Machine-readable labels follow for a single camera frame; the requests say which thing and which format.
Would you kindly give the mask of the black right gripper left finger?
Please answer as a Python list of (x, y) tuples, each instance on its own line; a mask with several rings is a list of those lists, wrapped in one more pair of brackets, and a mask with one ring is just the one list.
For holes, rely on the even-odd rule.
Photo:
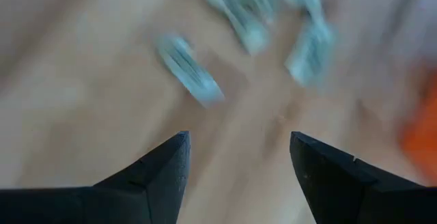
[(2, 223), (176, 223), (188, 182), (191, 136), (180, 131), (92, 185), (1, 190)]

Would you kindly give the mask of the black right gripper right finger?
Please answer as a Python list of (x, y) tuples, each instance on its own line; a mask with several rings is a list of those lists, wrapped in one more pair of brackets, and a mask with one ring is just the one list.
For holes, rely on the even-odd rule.
[(436, 188), (375, 167), (301, 132), (290, 155), (316, 223), (436, 224)]

